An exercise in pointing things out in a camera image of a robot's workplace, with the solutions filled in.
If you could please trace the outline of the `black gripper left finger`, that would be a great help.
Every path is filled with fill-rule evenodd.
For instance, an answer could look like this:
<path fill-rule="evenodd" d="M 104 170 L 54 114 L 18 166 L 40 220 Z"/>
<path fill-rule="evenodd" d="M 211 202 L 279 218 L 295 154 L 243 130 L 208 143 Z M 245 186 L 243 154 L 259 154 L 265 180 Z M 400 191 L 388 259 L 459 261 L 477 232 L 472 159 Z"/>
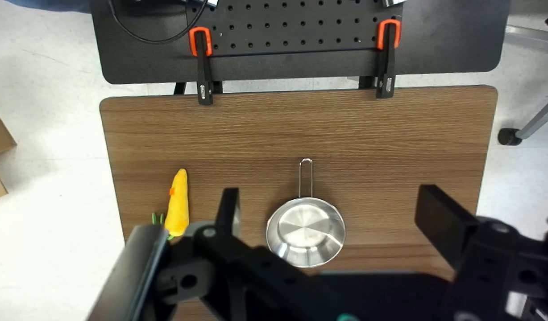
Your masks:
<path fill-rule="evenodd" d="M 222 193 L 218 214 L 216 214 L 216 230 L 225 236 L 236 236 L 240 230 L 240 189 L 227 187 Z"/>

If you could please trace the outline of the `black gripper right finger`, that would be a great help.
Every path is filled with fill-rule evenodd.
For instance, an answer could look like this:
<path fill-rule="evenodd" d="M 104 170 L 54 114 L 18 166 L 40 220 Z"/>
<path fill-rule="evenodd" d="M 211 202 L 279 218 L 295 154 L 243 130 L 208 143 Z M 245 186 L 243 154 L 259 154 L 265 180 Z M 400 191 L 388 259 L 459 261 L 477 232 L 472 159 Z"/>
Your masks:
<path fill-rule="evenodd" d="M 457 270 L 479 220 L 440 186 L 418 189 L 415 223 L 450 268 Z"/>

